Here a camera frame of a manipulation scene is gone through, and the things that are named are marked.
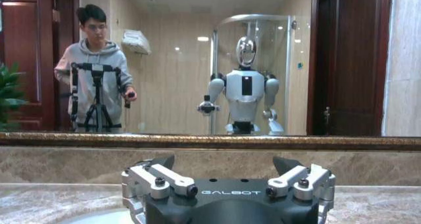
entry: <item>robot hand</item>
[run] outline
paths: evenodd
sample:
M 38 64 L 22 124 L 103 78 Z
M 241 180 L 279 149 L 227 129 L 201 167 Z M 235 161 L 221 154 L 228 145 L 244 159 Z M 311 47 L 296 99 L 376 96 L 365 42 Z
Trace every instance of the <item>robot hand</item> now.
M 275 109 L 271 110 L 264 110 L 263 111 L 263 117 L 265 119 L 272 119 L 272 120 L 277 120 L 277 113 Z
M 219 111 L 219 108 L 220 108 L 220 106 L 216 106 L 211 102 L 209 95 L 205 95 L 205 100 L 197 106 L 197 111 L 201 112 L 204 114 L 204 116 L 209 116 L 213 111 Z
M 263 111 L 263 117 L 268 120 L 269 124 L 269 135 L 271 136 L 279 136 L 284 133 L 284 128 L 281 124 L 276 121 L 277 120 L 277 113 L 275 109 L 264 110 Z

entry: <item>white robot body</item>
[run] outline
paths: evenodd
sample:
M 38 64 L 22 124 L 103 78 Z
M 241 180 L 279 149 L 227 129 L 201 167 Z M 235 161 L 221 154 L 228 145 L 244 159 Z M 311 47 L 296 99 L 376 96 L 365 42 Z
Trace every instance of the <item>white robot body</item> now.
M 279 91 L 279 80 L 273 75 L 264 76 L 252 70 L 256 51 L 257 47 L 253 39 L 249 37 L 240 38 L 236 49 L 240 69 L 233 70 L 227 77 L 221 74 L 212 75 L 208 94 L 204 96 L 204 101 L 197 106 L 197 110 L 204 115 L 211 115 L 213 111 L 219 111 L 215 101 L 225 89 L 231 120 L 233 121 L 225 127 L 227 132 L 229 134 L 253 134 L 260 130 L 255 125 L 255 119 L 259 102 L 265 96 L 263 116 L 268 120 L 269 135 L 281 135 L 284 128 L 276 121 L 277 113 L 271 108 Z
M 233 70 L 227 75 L 225 97 L 232 120 L 255 122 L 257 105 L 264 97 L 264 76 L 257 71 Z

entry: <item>robot face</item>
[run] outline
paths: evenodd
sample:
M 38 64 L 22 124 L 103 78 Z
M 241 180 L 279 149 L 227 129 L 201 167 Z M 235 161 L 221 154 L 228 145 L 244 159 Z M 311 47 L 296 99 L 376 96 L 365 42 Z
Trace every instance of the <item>robot face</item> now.
M 237 60 L 243 67 L 251 67 L 256 57 L 256 42 L 249 37 L 241 37 L 237 44 Z

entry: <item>bolt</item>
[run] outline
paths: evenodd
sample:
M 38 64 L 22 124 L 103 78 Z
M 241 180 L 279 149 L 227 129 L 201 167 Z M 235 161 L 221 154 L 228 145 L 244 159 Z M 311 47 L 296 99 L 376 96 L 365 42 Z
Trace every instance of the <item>bolt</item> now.
M 271 197 L 271 198 L 275 198 L 276 197 L 276 190 L 269 187 L 265 189 L 265 194 Z
M 163 186 L 165 184 L 165 179 L 163 177 L 156 178 L 156 185 Z
M 187 188 L 187 196 L 188 196 L 188 198 L 193 198 L 196 196 L 197 192 L 199 192 L 199 189 L 197 189 L 196 185 L 191 185 Z
M 309 180 L 308 179 L 300 179 L 299 185 L 303 188 L 308 188 L 309 187 Z

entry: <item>person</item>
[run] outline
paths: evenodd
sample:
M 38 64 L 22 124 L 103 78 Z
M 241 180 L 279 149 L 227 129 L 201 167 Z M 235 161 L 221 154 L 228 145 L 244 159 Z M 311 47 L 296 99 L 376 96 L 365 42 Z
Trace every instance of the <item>person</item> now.
M 55 77 L 59 81 L 68 84 L 69 88 L 72 88 L 72 63 L 93 63 L 99 65 L 111 65 L 113 68 L 119 67 L 121 69 L 123 93 L 119 91 L 116 74 L 104 72 L 103 91 L 100 97 L 113 125 L 116 125 L 116 127 L 121 127 L 121 94 L 125 100 L 131 102 L 133 102 L 137 98 L 137 93 L 132 86 L 132 75 L 129 74 L 127 67 L 127 58 L 116 43 L 105 39 L 107 15 L 101 8 L 93 4 L 88 4 L 85 7 L 79 8 L 76 13 L 80 22 L 80 29 L 85 33 L 87 38 L 81 39 L 79 43 L 72 44 L 67 48 L 63 58 L 55 68 Z M 77 97 L 79 103 L 76 122 L 79 126 L 76 128 L 76 132 L 83 132 L 85 131 L 84 122 L 87 112 L 96 99 L 96 88 L 93 86 L 91 71 L 79 70 Z M 68 113 L 72 114 L 72 100 L 69 100 L 68 104 Z M 95 113 L 92 117 L 93 118 L 89 120 L 89 124 L 95 125 Z

